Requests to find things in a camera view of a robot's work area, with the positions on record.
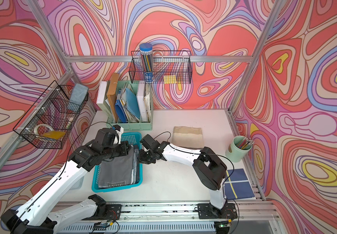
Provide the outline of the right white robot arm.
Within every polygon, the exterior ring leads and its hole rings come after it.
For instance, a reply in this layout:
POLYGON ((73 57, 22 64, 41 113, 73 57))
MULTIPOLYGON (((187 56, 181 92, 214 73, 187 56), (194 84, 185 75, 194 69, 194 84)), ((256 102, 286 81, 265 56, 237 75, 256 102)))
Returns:
POLYGON ((150 135, 145 135, 140 143, 144 147, 139 153, 140 163, 152 164, 164 160, 192 167, 201 183, 209 189, 210 205, 217 210, 225 207, 227 197, 223 184, 227 177, 227 166, 210 148, 183 148, 168 141, 158 142, 150 135))

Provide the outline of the navy pillowcase with yellow stripe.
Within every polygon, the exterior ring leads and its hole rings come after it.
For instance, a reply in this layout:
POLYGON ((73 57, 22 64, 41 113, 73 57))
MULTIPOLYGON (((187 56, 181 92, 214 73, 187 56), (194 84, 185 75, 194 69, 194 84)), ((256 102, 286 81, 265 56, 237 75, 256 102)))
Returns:
POLYGON ((244 169, 228 170, 227 176, 230 174, 231 176, 224 184, 225 195, 228 200, 251 199, 255 197, 244 169))

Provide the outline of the grey pillowcase with label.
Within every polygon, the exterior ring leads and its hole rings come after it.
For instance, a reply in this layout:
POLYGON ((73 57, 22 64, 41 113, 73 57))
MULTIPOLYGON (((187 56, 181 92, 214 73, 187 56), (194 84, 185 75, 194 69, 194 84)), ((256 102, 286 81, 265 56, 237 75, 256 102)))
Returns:
POLYGON ((137 184, 140 181, 138 153, 138 146, 131 145, 127 156, 103 161, 98 172, 98 188, 110 189, 137 184))

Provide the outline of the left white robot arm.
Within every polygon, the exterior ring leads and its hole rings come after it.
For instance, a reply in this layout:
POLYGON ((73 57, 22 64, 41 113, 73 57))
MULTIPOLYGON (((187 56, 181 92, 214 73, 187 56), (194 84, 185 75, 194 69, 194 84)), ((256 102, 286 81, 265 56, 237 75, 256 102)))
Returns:
POLYGON ((91 195, 83 202, 53 212, 52 209, 73 185, 102 161, 127 156, 129 146, 121 140, 119 125, 102 128, 94 140, 77 148, 64 166, 30 200, 16 210, 6 211, 1 220, 12 234, 56 234, 86 218, 106 218, 106 201, 91 195))

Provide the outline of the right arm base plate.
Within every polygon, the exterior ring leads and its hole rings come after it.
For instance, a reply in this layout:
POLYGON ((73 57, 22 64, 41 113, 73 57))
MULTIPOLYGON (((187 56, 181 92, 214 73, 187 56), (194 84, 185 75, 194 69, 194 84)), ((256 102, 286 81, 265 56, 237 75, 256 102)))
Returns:
POLYGON ((231 219, 238 217, 234 203, 226 203, 222 209, 217 209, 210 203, 199 203, 194 209, 199 219, 231 219))

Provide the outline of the beige and grey pillowcase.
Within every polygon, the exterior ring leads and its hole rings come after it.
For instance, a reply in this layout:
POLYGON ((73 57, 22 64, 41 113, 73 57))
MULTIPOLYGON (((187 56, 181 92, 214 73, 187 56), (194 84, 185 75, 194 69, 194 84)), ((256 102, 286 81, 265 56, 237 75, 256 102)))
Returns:
POLYGON ((202 149, 205 146, 202 129, 186 126, 174 127, 172 143, 189 149, 202 149))

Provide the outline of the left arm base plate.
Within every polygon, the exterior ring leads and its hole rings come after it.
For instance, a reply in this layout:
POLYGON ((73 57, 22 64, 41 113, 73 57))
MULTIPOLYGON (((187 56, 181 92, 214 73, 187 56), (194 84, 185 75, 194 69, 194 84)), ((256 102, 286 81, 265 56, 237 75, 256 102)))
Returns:
POLYGON ((98 206, 96 212, 83 220, 119 220, 121 215, 121 204, 104 204, 98 206))

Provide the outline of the teal plastic basket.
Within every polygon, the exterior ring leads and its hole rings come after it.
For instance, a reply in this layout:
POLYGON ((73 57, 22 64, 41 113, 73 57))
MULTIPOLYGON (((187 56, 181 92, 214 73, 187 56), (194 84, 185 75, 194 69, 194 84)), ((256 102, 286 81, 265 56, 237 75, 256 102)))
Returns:
POLYGON ((125 133, 122 140, 127 141, 131 149, 127 156, 103 161, 96 166, 92 190, 96 193, 111 192, 139 186, 143 181, 143 166, 138 162, 138 150, 141 149, 139 132, 125 133))

